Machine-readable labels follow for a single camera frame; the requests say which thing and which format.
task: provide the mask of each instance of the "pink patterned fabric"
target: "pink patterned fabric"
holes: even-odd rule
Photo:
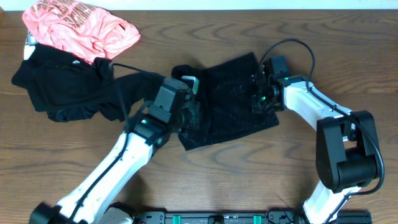
[[[137,28],[108,11],[74,0],[42,0],[22,15],[25,25],[45,45],[93,63],[112,59],[140,38]]]

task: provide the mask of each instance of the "cable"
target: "cable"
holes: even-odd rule
[[[385,176],[386,176],[386,171],[385,171],[385,168],[384,168],[384,161],[383,161],[383,158],[382,158],[382,156],[381,156],[380,149],[379,149],[379,147],[377,146],[376,142],[375,142],[374,139],[371,137],[371,135],[362,127],[362,125],[360,125],[360,124],[359,124],[354,118],[352,118],[350,115],[346,114],[344,111],[341,111],[341,110],[338,108],[339,105],[332,105],[332,104],[330,104],[330,103],[327,102],[325,99],[323,99],[322,97],[318,96],[318,95],[312,90],[312,87],[310,87],[310,80],[311,80],[311,78],[312,78],[312,74],[313,74],[313,71],[314,71],[314,68],[315,68],[315,56],[314,56],[314,54],[313,54],[311,48],[310,48],[306,43],[302,42],[301,40],[297,40],[297,39],[285,39],[285,40],[281,40],[280,42],[274,44],[273,46],[271,46],[271,47],[264,53],[264,55],[263,55],[262,58],[260,59],[259,67],[258,67],[258,69],[257,69],[257,74],[260,72],[261,65],[262,65],[262,63],[263,63],[265,57],[267,56],[267,54],[268,54],[273,48],[275,48],[276,46],[278,46],[279,44],[282,44],[282,43],[284,43],[284,42],[296,42],[296,43],[302,44],[305,48],[307,48],[307,50],[310,52],[310,55],[311,55],[311,58],[312,58],[311,70],[310,70],[310,73],[308,74],[308,78],[307,78],[307,80],[306,80],[306,82],[305,82],[305,86],[306,86],[307,90],[308,90],[313,96],[315,96],[318,100],[320,100],[322,103],[326,104],[326,105],[329,106],[331,109],[335,110],[337,113],[339,113],[339,114],[343,115],[345,118],[349,119],[349,121],[351,121],[351,122],[355,125],[355,127],[357,127],[357,128],[365,135],[365,137],[370,141],[372,147],[374,148],[374,152],[375,152],[375,154],[376,154],[377,160],[378,160],[379,163],[380,163],[380,171],[379,171],[380,176],[379,176],[379,182],[377,183],[377,185],[376,185],[373,189],[367,190],[367,191],[365,191],[365,192],[350,192],[350,193],[347,193],[347,194],[344,196],[344,199],[338,204],[338,206],[333,210],[333,212],[332,212],[332,213],[329,215],[329,217],[326,219],[325,223],[328,223],[328,222],[330,221],[330,219],[343,207],[344,203],[345,203],[346,201],[348,201],[348,199],[349,199],[351,196],[373,194],[374,192],[377,192],[377,191],[381,188],[381,186],[382,186],[383,183],[384,183]]]
[[[115,65],[124,67],[124,68],[129,68],[132,70],[136,70],[138,72],[147,72],[147,71],[141,70],[139,68],[135,68],[135,67],[128,66],[128,65],[123,65],[120,63],[110,63],[108,68],[111,73],[113,73],[113,70],[114,70],[113,67]],[[129,122],[128,122],[129,115],[127,113],[126,105],[124,105],[123,95],[120,90],[120,83],[117,85],[116,89],[118,92],[119,101],[120,101],[121,108],[123,111],[124,119],[126,120],[126,126],[124,129],[125,129],[125,131],[128,131],[129,130]],[[86,192],[80,197],[79,201],[77,201],[76,207],[73,209],[72,214],[70,215],[70,217],[68,219],[68,222],[67,222],[68,224],[73,224],[73,219],[75,218],[77,212],[79,211],[79,208],[83,206],[83,202],[87,198],[88,194],[94,189],[96,184],[98,184],[98,182],[112,169],[112,167],[118,162],[118,160],[120,160],[122,158],[124,152],[126,151],[127,144],[129,142],[129,134],[130,133],[126,132],[126,139],[124,140],[123,148],[120,150],[118,156],[116,156],[116,158],[113,160],[113,162],[110,163],[110,165],[97,177],[97,179],[94,180],[94,182],[88,187]]]

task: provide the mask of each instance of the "wood grain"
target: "wood grain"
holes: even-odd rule
[[[386,182],[345,208],[369,209],[375,223],[397,223],[398,14],[396,11],[115,11],[142,39],[116,62],[170,75],[180,64],[210,67],[273,43],[299,38],[317,58],[313,81],[324,94],[375,120]],[[37,113],[24,89],[11,85],[27,29],[21,12],[0,26],[0,223],[27,223],[35,206],[74,189],[113,147],[123,124],[100,114],[54,123]],[[310,57],[284,44],[290,68],[307,74]],[[315,133],[291,111],[280,125],[245,138],[185,152],[176,136],[118,195],[131,205],[187,210],[296,207],[318,181]]]

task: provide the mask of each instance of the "black cloth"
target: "black cloth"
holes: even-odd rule
[[[124,120],[117,88],[127,110],[140,99],[153,100],[163,82],[156,73],[135,73],[114,79],[105,58],[92,65],[71,53],[37,44],[12,78],[25,88],[36,111],[49,119],[67,122],[90,119],[96,112],[113,121]]]
[[[203,108],[199,130],[185,129],[178,135],[185,150],[230,141],[279,124],[273,111],[252,113],[250,95],[258,68],[253,53],[199,71],[177,66],[172,77],[192,75],[199,79],[197,100]]]

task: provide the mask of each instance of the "table surface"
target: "table surface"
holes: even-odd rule
[[[54,123],[45,113],[34,111],[25,89],[11,85],[27,33],[21,14],[6,12],[0,26],[0,223],[27,223],[41,201],[56,204],[100,163],[123,129],[123,124],[100,114],[91,120]],[[376,194],[353,197],[345,208],[368,209],[375,223],[398,222],[396,11],[114,14],[142,34],[114,61],[163,75],[181,64],[210,67],[248,52],[260,57],[285,38],[306,42],[317,59],[313,77],[317,88],[352,110],[370,111],[376,120],[386,163],[385,184]],[[310,56],[302,46],[281,45],[270,54],[276,55],[285,55],[295,73],[308,74]],[[172,136],[117,199],[138,210],[298,206],[318,182],[315,132],[291,111],[277,115],[280,124],[275,128],[193,151],[185,152]]]

